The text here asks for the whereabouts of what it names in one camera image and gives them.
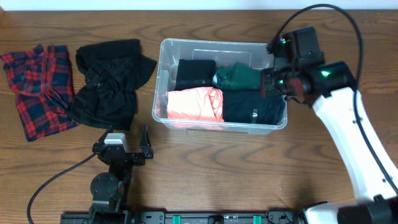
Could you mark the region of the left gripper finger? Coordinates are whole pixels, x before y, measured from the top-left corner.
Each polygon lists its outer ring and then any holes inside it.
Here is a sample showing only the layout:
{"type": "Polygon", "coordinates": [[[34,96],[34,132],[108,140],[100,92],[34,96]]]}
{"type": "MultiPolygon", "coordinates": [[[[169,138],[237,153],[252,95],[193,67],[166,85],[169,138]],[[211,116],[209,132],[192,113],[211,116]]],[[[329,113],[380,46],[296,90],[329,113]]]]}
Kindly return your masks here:
{"type": "Polygon", "coordinates": [[[148,127],[145,125],[142,130],[139,147],[142,152],[152,152],[152,145],[149,140],[148,127]]]}
{"type": "Polygon", "coordinates": [[[103,135],[97,140],[98,144],[104,144],[104,140],[106,139],[107,135],[109,133],[113,133],[113,127],[109,126],[106,131],[103,133],[103,135]]]}

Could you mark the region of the navy taped garment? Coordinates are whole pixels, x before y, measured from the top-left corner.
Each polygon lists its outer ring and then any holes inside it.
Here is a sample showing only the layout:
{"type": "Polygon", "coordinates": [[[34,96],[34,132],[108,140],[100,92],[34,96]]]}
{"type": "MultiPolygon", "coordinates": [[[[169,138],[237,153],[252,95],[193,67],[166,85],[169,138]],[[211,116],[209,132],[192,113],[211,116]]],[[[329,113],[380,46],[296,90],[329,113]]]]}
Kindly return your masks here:
{"type": "Polygon", "coordinates": [[[223,119],[229,123],[276,125],[283,117],[281,96],[263,97],[259,91],[223,92],[223,119]]]}

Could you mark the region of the green garment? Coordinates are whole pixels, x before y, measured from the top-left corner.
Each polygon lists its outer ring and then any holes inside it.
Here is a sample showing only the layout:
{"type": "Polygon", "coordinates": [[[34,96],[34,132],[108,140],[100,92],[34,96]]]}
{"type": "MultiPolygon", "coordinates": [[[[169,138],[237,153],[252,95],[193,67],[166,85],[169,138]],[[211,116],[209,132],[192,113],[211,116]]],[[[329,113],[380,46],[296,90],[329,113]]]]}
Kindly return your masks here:
{"type": "Polygon", "coordinates": [[[223,91],[260,90],[261,71],[242,63],[235,63],[217,68],[212,82],[223,91]]]}

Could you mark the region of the pink garment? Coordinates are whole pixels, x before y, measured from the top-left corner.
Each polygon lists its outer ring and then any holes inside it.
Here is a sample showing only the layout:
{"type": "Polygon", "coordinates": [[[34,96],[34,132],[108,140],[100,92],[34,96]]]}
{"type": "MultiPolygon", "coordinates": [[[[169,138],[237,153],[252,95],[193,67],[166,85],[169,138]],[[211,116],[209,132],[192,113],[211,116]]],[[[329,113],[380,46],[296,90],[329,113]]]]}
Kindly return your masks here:
{"type": "Polygon", "coordinates": [[[223,92],[213,87],[168,91],[154,99],[152,117],[172,129],[225,130],[223,92]]]}

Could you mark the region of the clear plastic storage bin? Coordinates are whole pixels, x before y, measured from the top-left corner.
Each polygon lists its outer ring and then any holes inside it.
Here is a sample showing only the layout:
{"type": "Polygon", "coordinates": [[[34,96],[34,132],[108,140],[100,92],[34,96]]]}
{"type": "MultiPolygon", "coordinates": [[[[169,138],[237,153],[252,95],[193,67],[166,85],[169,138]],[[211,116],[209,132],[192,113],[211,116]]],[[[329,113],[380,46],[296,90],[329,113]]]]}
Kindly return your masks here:
{"type": "Polygon", "coordinates": [[[220,123],[169,119],[167,117],[167,92],[175,88],[179,60],[213,60],[217,66],[236,62],[262,70],[273,66],[273,56],[266,53],[266,44],[245,42],[220,42],[210,40],[165,39],[160,45],[152,117],[169,129],[204,129],[267,135],[285,128],[287,109],[277,125],[220,123]]]}

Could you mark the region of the black taped garment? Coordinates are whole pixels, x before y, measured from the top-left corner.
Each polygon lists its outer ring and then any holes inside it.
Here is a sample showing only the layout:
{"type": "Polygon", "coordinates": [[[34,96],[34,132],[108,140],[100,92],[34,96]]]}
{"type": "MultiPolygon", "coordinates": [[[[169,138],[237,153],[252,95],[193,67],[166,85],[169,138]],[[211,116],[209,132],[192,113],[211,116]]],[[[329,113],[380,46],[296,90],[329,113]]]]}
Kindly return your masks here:
{"type": "Polygon", "coordinates": [[[213,86],[212,79],[216,72],[214,60],[185,60],[178,62],[175,91],[197,87],[213,86]]]}

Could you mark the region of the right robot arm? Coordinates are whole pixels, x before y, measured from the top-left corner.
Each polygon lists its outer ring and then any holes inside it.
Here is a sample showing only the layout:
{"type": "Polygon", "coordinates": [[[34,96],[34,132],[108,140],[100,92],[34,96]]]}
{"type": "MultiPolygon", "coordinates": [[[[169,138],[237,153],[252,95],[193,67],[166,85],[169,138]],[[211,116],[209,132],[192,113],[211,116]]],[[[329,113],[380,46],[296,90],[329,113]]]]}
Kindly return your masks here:
{"type": "Polygon", "coordinates": [[[356,199],[310,205],[302,211],[303,222],[397,223],[397,167],[368,119],[347,64],[325,62],[312,27],[277,36],[267,51],[274,62],[263,71],[263,93],[304,98],[332,136],[356,199]]]}

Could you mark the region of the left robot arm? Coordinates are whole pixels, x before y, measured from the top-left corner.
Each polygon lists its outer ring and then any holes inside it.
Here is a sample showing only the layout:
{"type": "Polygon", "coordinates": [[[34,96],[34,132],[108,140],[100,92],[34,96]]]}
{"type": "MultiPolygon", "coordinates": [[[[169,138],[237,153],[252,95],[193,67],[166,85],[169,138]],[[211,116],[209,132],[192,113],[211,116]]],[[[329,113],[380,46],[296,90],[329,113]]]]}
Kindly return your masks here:
{"type": "Polygon", "coordinates": [[[140,152],[129,152],[125,134],[114,133],[109,127],[94,143],[93,153],[109,166],[107,172],[98,174],[91,181],[93,195],[88,224],[137,224],[137,212],[127,205],[128,190],[134,166],[143,166],[154,158],[147,126],[143,127],[139,141],[140,152]]]}

